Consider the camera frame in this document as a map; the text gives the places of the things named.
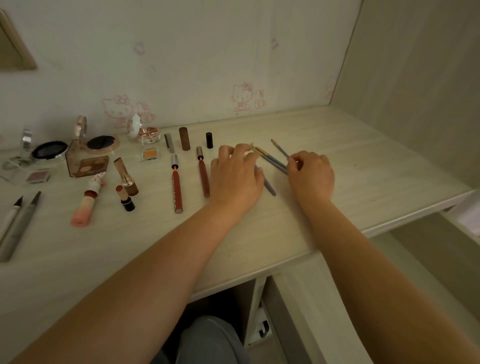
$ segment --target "forearm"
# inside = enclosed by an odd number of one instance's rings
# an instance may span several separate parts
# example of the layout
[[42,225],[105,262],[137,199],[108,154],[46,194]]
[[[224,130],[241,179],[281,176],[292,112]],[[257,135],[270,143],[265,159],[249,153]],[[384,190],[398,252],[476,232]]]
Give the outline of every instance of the forearm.
[[202,208],[93,290],[14,362],[150,362],[237,221],[222,208]]
[[375,363],[470,363],[480,354],[330,202],[305,212],[348,315]]

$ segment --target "gray cap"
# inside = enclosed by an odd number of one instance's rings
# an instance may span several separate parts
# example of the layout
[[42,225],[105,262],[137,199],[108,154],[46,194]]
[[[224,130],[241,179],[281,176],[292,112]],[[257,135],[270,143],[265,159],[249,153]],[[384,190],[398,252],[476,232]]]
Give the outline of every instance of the gray cap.
[[175,153],[175,148],[173,147],[172,136],[170,133],[165,134],[165,141],[167,143],[167,148],[169,149],[170,153]]
[[197,147],[197,159],[200,159],[200,157],[202,157],[202,159],[203,159],[204,158],[204,153],[202,151],[202,147],[198,146]]
[[179,158],[177,157],[176,154],[172,154],[172,169],[173,167],[179,167]]

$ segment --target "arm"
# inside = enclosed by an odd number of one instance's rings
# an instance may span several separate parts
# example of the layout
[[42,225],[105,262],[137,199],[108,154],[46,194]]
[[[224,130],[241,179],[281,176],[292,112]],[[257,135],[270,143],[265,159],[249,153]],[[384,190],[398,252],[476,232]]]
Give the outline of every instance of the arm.
[[330,201],[326,156],[293,155],[288,179],[374,363],[480,362],[480,350]]
[[250,148],[221,146],[209,204],[95,288],[13,363],[149,363],[215,249],[262,193],[263,172],[253,169],[259,155],[244,160]]

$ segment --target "gray pants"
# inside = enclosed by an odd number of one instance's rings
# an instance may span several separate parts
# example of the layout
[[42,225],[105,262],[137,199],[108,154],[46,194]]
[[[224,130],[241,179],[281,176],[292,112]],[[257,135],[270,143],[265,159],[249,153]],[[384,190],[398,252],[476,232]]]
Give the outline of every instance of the gray pants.
[[[163,353],[156,359],[162,364],[168,363]],[[250,364],[232,325],[213,316],[199,317],[182,333],[176,361],[176,364],[207,363]]]

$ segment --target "hand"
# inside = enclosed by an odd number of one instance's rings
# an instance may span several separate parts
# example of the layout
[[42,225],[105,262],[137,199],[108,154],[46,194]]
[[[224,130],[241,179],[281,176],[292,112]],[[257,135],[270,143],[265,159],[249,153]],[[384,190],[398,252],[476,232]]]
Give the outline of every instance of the hand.
[[327,156],[303,150],[288,158],[287,170],[292,192],[305,212],[332,198],[335,174]]
[[218,158],[212,160],[210,169],[210,203],[226,207],[240,220],[260,198],[264,188],[263,170],[254,170],[258,153],[248,144],[221,146]]

